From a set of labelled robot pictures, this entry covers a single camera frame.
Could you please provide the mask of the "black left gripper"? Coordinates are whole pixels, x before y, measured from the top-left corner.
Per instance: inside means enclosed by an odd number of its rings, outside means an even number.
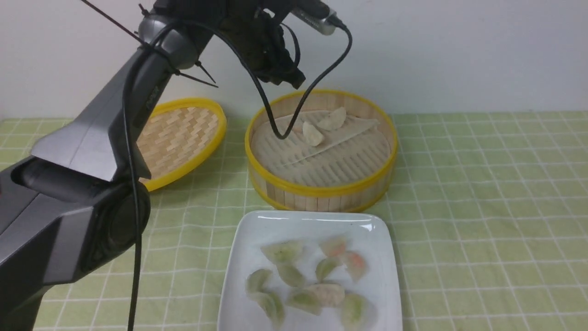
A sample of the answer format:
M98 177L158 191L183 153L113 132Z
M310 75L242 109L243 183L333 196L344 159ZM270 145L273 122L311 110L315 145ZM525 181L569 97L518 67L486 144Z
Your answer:
M306 80L291 58L282 21L295 0L223 0L226 16L219 25L251 71L263 82L298 89Z

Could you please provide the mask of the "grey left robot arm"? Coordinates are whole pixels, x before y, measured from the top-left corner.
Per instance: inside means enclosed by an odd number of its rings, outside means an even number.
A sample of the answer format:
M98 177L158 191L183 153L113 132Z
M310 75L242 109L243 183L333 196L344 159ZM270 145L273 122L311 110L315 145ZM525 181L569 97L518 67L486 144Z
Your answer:
M43 295L130 249L151 211L138 137L170 78L226 38L256 82L301 86L281 21L295 0L158 0L135 53L72 122L1 172L1 329L31 331Z

